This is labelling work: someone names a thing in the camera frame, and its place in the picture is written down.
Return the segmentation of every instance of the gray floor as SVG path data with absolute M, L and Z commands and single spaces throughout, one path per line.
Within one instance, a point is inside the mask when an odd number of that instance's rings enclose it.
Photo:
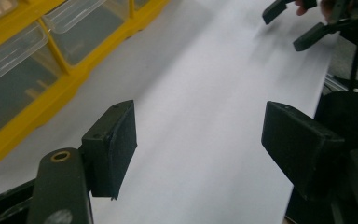
M 284 219 L 282 224 L 292 224 L 293 222 L 289 221 L 288 219 Z
M 351 73 L 351 64 L 356 46 L 343 37 L 338 39 L 328 73 L 348 79 Z

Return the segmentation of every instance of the yellow plastic frame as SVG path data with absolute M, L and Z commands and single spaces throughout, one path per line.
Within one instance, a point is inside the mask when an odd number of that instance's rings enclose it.
M 48 34 L 48 47 L 64 74 L 0 130 L 0 160 L 30 132 L 46 123 L 67 104 L 88 78 L 90 71 L 121 42 L 143 30 L 169 1 L 150 0 L 139 10 L 135 10 L 134 1 L 130 0 L 129 18 L 83 61 L 70 66 L 40 18 L 63 0 L 19 0 L 18 7 L 0 19 L 0 45 L 32 22 L 39 21 Z

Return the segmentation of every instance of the white paper sheet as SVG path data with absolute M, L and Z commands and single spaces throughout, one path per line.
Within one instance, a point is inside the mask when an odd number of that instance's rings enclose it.
M 266 102 L 312 116 L 335 37 L 295 52 L 319 10 L 298 17 L 290 6 L 266 26 L 270 3 L 172 0 L 0 162 L 0 193 L 134 99 L 139 146 L 118 200 L 91 199 L 95 223 L 282 223 L 292 185 L 260 143 Z

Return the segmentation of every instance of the finger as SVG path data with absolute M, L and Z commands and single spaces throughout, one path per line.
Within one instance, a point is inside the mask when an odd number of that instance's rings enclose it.
M 321 11 L 326 20 L 330 18 L 331 12 L 333 11 L 334 3 L 334 0 L 322 0 L 321 2 Z
M 307 12 L 307 10 L 304 7 L 299 7 L 297 10 L 297 16 L 302 16 Z

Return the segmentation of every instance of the human hand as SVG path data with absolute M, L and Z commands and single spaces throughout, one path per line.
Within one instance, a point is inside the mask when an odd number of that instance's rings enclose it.
M 321 1 L 321 11 L 326 19 L 328 19 L 330 17 L 335 3 L 336 3 L 336 0 L 322 0 Z M 307 12 L 307 10 L 304 8 L 303 0 L 296 0 L 295 4 L 297 6 L 299 6 L 299 8 L 297 10 L 298 16 L 302 16 Z

